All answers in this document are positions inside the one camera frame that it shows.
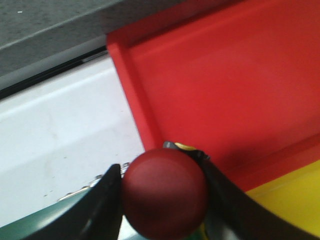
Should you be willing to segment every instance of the yellow part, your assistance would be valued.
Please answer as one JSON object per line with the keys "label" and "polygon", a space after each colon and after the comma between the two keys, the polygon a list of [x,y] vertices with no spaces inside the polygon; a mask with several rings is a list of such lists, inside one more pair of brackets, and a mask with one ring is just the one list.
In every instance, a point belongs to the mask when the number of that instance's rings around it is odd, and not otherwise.
{"label": "yellow part", "polygon": [[182,149],[182,150],[186,150],[186,151],[193,151],[193,150],[197,150],[194,146],[188,146],[188,145],[184,145],[180,142],[175,142],[174,143],[178,148]]}
{"label": "yellow part", "polygon": [[247,194],[284,220],[320,237],[320,160]]}

